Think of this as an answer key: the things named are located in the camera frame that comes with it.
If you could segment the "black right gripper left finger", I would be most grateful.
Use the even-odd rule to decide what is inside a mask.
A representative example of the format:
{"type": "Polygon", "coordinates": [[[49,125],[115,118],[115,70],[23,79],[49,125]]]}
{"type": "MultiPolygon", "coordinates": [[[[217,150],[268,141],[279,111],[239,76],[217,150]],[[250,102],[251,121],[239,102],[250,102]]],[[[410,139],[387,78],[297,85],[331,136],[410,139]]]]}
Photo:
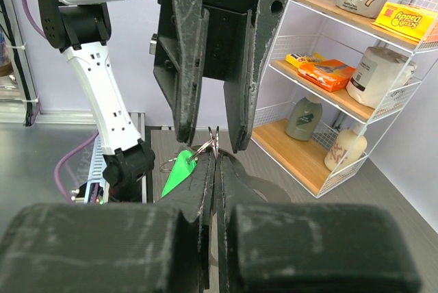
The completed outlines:
{"type": "Polygon", "coordinates": [[[1,239],[2,292],[202,292],[215,159],[155,203],[23,208],[1,239]]]}

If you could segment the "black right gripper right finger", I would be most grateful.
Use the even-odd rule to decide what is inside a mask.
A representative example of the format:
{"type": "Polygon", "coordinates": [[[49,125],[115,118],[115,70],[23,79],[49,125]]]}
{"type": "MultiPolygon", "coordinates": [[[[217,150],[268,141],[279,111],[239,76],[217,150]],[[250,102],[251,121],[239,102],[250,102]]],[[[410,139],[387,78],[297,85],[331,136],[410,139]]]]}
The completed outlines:
{"type": "Polygon", "coordinates": [[[393,216],[373,205],[217,199],[221,292],[419,292],[393,216]]]}

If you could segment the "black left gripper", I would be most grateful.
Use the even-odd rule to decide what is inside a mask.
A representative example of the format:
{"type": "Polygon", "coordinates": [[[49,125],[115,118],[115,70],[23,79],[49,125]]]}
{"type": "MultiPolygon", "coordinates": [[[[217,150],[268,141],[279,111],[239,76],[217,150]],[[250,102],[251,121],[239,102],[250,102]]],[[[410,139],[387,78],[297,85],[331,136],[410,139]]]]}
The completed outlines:
{"type": "Polygon", "coordinates": [[[288,0],[157,2],[153,74],[172,111],[177,141],[191,144],[194,139],[204,75],[227,78],[224,99],[231,147],[234,153],[246,150],[261,75],[288,0]]]}

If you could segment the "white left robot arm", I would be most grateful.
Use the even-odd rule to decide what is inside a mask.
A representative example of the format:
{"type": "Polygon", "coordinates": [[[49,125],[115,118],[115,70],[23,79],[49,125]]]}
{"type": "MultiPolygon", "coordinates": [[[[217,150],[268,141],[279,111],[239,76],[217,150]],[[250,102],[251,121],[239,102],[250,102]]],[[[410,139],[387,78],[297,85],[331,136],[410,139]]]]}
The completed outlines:
{"type": "MultiPolygon", "coordinates": [[[[73,67],[91,104],[109,197],[138,201],[155,155],[143,141],[112,72],[107,5],[122,0],[38,0],[50,45],[73,67]]],[[[176,138],[191,144],[204,78],[224,84],[231,146],[250,141],[261,75],[289,0],[157,0],[160,6],[153,75],[167,100],[176,138]]]]}

